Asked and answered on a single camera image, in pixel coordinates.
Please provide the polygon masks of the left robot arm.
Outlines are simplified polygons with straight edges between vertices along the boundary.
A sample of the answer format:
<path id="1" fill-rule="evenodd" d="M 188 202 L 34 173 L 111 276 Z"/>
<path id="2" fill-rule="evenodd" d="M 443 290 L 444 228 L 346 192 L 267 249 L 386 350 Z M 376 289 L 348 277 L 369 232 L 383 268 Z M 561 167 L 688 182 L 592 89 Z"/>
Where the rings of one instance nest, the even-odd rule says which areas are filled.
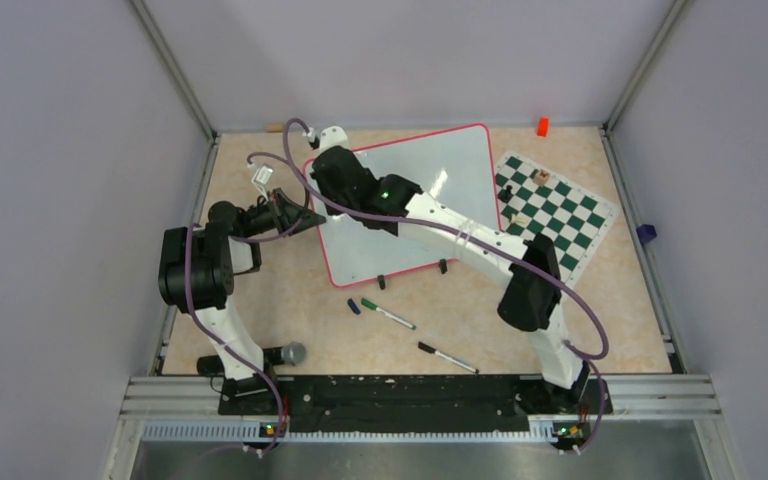
<path id="1" fill-rule="evenodd" d="M 196 362 L 199 375 L 221 378 L 223 393 L 242 396 L 257 413 L 279 404 L 277 366 L 296 366 L 306 358 L 299 342 L 263 348 L 247 332 L 232 298 L 237 277 L 262 265 L 260 246 L 324 224 L 311 200 L 291 200 L 276 188 L 242 208 L 218 201 L 208 210 L 205 226 L 168 229 L 163 236 L 158 272 L 163 301 L 189 315 L 215 352 Z"/>

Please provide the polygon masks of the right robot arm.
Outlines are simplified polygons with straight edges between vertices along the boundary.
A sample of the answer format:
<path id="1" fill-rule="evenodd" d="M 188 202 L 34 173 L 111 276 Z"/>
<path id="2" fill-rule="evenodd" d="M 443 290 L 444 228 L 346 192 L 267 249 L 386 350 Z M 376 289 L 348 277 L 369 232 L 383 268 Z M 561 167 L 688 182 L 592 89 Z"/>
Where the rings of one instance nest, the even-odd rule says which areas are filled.
<path id="1" fill-rule="evenodd" d="M 561 308 L 562 296 L 572 291 L 560 280 L 550 238 L 536 234 L 527 240 L 486 226 L 399 175 L 377 178 L 343 146 L 320 149 L 311 178 L 329 213 L 438 249 L 500 285 L 504 292 L 497 315 L 527 335 L 548 383 L 549 404 L 572 412 L 586 400 L 588 368 L 571 348 Z"/>

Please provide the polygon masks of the blue marker cap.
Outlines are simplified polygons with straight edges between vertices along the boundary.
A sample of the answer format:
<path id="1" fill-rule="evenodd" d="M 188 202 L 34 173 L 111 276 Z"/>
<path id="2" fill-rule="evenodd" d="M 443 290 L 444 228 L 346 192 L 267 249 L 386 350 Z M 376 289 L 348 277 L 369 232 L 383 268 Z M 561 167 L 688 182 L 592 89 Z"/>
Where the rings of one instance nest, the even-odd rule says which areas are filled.
<path id="1" fill-rule="evenodd" d="M 355 302 L 354 302 L 352 299 L 348 299 L 348 300 L 347 300 L 347 305 L 348 305 L 348 307 L 350 308 L 350 310 L 351 310 L 351 311 L 352 311 L 352 312 L 353 312 L 355 315 L 360 315 L 360 314 L 361 314 L 361 311 L 360 311 L 359 307 L 357 306 L 357 304 L 356 304 L 356 303 L 355 303 Z"/>

